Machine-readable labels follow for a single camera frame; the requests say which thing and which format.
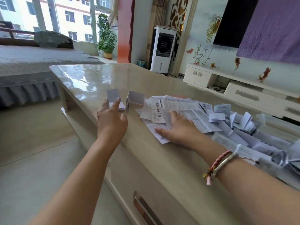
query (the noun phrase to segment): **black television screen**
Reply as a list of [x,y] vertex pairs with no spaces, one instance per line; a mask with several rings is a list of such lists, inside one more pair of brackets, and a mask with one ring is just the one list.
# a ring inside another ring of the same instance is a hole
[[228,0],[213,44],[239,48],[258,0]]

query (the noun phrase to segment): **purple towel covering television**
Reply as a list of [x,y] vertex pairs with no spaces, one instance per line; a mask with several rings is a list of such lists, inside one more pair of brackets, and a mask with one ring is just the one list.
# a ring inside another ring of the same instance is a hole
[[300,0],[258,0],[236,56],[300,63]]

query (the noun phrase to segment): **cabinet handle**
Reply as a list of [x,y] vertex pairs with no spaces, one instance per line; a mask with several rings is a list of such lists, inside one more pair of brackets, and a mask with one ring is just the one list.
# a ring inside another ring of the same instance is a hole
[[292,113],[292,114],[294,114],[294,115],[300,116],[300,111],[295,110],[294,108],[287,107],[287,108],[285,109],[285,111],[287,111],[287,112],[289,112],[289,113]]
[[236,93],[237,95],[239,95],[239,96],[242,96],[242,97],[245,97],[245,98],[254,100],[254,101],[258,101],[258,100],[260,99],[258,96],[251,95],[251,94],[248,94],[248,93],[246,93],[246,92],[239,91],[239,90],[237,90],[235,93]]
[[133,193],[133,204],[148,225],[163,225],[137,191]]

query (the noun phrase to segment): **forearm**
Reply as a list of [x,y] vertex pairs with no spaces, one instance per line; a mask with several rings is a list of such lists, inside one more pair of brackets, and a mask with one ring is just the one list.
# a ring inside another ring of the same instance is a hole
[[113,151],[97,140],[31,224],[90,224]]
[[[226,151],[204,134],[192,136],[189,147],[208,166]],[[227,163],[217,178],[255,224],[296,224],[296,220],[300,220],[297,212],[300,193],[242,159]]]

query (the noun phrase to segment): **bed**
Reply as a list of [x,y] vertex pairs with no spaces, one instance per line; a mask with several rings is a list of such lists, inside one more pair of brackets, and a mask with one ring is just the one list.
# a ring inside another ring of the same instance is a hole
[[0,45],[0,106],[59,96],[55,76],[49,69],[57,64],[104,63],[76,49]]

